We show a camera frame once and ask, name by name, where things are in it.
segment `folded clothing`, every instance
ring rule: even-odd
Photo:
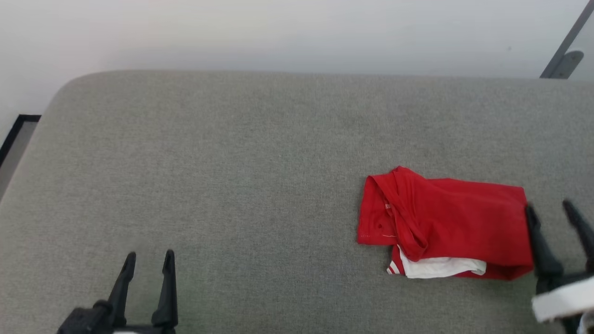
[[[358,243],[395,245],[388,273],[515,279],[533,266],[525,206],[521,187],[398,167],[367,178]]]

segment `folded red shirt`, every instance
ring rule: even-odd
[[[515,279],[532,270],[524,189],[456,179],[425,179],[398,167],[365,182],[358,243],[398,245],[411,261],[477,259],[486,272],[456,276]],[[393,261],[400,261],[398,247]]]

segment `red garment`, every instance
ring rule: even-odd
[[[515,279],[533,266],[526,204],[521,187],[425,179],[398,167],[367,178],[358,243],[399,245],[411,261],[482,260],[487,262],[483,276],[470,272],[456,276]],[[398,247],[392,260],[401,266]]]

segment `white wall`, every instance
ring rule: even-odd
[[[569,80],[594,80],[594,14],[588,18],[567,52],[576,50],[582,51],[584,58],[569,76]]]
[[[4,0],[0,138],[126,68],[536,78],[587,0]]]

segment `gray tabletop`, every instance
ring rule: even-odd
[[[176,251],[179,333],[538,333],[535,280],[412,280],[356,243],[365,177],[519,185],[568,270],[594,219],[594,86],[552,80],[115,72],[67,84],[0,203],[0,332],[55,331],[138,262],[129,323]]]

